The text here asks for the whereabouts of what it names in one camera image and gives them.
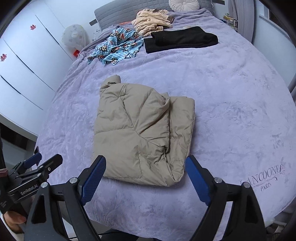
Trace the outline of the left hand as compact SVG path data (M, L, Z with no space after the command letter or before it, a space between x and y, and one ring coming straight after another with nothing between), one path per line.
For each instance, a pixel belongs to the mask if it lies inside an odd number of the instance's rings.
M9 227L9 229L14 233L23 233L23 229L20 225L24 224L27 219L20 215L19 213L16 213L14 211L7 211L4 215L4 221Z

